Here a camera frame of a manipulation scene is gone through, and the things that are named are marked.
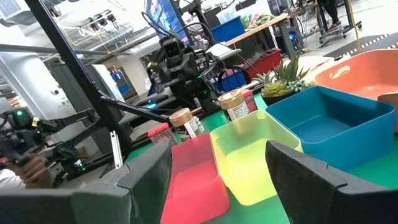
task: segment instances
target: computer screen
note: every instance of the computer screen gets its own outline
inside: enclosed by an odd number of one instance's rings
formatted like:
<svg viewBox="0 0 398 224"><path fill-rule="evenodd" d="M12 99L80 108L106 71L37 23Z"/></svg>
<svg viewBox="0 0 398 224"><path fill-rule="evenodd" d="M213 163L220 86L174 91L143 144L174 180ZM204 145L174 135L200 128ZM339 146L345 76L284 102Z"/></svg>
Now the computer screen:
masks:
<svg viewBox="0 0 398 224"><path fill-rule="evenodd" d="M146 14L150 16L158 25L165 30L174 32L182 28L183 21L178 16L175 7L172 3L173 0L147 0L146 1ZM185 30L177 34L178 38L184 42L185 45L190 44L190 38Z"/></svg>

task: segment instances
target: person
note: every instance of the person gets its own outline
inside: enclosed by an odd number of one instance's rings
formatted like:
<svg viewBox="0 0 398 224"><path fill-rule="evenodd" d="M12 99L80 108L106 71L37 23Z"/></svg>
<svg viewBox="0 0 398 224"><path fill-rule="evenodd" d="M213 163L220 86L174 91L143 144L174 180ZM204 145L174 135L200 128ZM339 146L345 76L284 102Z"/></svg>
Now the person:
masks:
<svg viewBox="0 0 398 224"><path fill-rule="evenodd" d="M326 12L331 17L331 26L329 27L328 32L329 33L336 32L341 25L341 22L338 19L336 0L320 0L320 2L323 4L323 7L326 9Z"/></svg>
<svg viewBox="0 0 398 224"><path fill-rule="evenodd" d="M0 170L0 190L46 189L52 187L52 177L43 160L29 154L29 162L22 167L9 162Z"/></svg>

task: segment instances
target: gold lid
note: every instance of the gold lid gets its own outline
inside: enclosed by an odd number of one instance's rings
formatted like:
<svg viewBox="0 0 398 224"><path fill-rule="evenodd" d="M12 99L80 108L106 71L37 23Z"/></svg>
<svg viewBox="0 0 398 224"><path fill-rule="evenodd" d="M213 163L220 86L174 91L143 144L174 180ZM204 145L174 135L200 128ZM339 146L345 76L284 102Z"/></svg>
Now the gold lid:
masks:
<svg viewBox="0 0 398 224"><path fill-rule="evenodd" d="M239 106L244 102L243 95L240 90L232 90L218 98L221 109L228 110Z"/></svg>
<svg viewBox="0 0 398 224"><path fill-rule="evenodd" d="M170 115L170 121L174 127L179 127L192 119L189 108L183 108Z"/></svg>

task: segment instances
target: teal bin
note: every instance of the teal bin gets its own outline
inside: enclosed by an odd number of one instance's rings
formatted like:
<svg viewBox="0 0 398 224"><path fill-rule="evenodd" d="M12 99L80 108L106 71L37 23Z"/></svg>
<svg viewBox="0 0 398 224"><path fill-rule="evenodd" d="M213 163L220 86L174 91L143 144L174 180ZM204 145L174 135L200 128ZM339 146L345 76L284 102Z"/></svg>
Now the teal bin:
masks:
<svg viewBox="0 0 398 224"><path fill-rule="evenodd" d="M304 153L341 170L392 151L396 118L387 103L317 86L266 111L301 140Z"/></svg>

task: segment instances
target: orange bin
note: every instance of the orange bin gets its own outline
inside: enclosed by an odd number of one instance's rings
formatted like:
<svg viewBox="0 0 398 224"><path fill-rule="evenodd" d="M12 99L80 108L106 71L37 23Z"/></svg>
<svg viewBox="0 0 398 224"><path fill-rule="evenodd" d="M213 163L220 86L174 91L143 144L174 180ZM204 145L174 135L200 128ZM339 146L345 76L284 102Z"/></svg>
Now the orange bin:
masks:
<svg viewBox="0 0 398 224"><path fill-rule="evenodd" d="M373 50L315 77L318 85L390 103L398 108L398 50Z"/></svg>

